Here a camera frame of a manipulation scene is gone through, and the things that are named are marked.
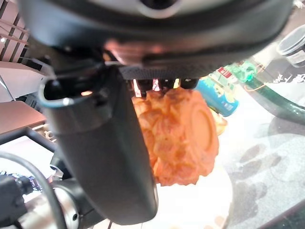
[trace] orange plush toy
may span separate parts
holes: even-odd
[[[214,118],[201,94],[183,88],[132,99],[157,183],[196,184],[218,154]]]

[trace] black frame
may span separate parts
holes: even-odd
[[[22,136],[28,137],[29,139],[31,139],[32,141],[41,145],[42,147],[48,149],[52,153],[54,153],[57,148],[57,144],[55,144],[52,141],[48,140],[47,138],[43,137],[38,132],[36,132],[35,130],[32,130],[29,127],[24,127],[21,129],[12,130],[12,131],[0,134],[0,145],[13,141]]]

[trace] black plastic housing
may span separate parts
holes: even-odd
[[[39,97],[60,157],[94,208],[121,225],[145,222],[158,208],[148,152],[126,82],[116,67],[103,75],[88,96],[52,100],[49,81]]]
[[[230,0],[166,19],[84,0],[21,0],[20,11],[41,43],[103,47],[122,63],[136,65],[122,69],[124,79],[198,79],[268,45],[285,26],[292,2]]]

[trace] table surface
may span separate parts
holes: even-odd
[[[43,114],[22,101],[0,103],[0,134],[46,121]]]
[[[220,136],[234,195],[228,228],[258,228],[305,199],[305,126],[274,117],[243,90],[238,99]]]

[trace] metal rod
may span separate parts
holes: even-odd
[[[29,33],[29,31],[25,30],[24,28],[19,27],[19,26],[17,26],[17,25],[14,25],[14,24],[12,24],[12,23],[6,21],[6,20],[0,19],[0,22],[2,22],[3,24],[9,25],[9,26],[11,26],[12,28],[15,28],[15,29],[17,29],[17,30],[20,30],[21,32],[23,32],[23,33],[25,33],[25,34],[28,34],[28,33]]]
[[[16,39],[14,37],[11,37],[11,36],[8,36],[8,35],[2,34],[2,33],[0,33],[0,36],[3,37],[3,38],[6,38],[6,39],[12,40],[12,41],[16,41],[16,42],[22,43],[22,44],[28,44],[27,42],[25,42],[23,40]]]
[[[10,95],[10,97],[12,98],[12,100],[16,101],[16,99],[12,96],[12,94],[9,91],[9,88],[7,87],[7,85],[5,84],[2,76],[0,75],[0,84],[4,87],[4,89],[8,92],[8,94]]]

